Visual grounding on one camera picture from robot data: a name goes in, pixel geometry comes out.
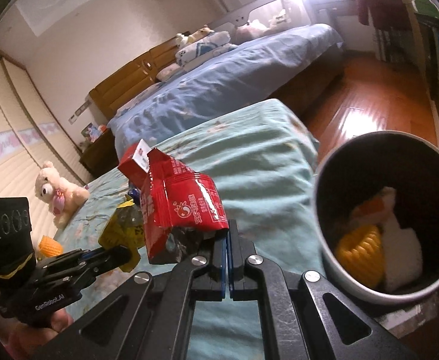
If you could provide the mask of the person's left hand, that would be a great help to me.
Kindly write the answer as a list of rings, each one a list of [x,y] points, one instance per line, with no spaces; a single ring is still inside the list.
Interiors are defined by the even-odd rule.
[[[9,334],[6,350],[13,359],[31,359],[43,345],[55,338],[74,322],[65,309],[56,311],[50,320],[50,328],[32,328],[17,323]]]

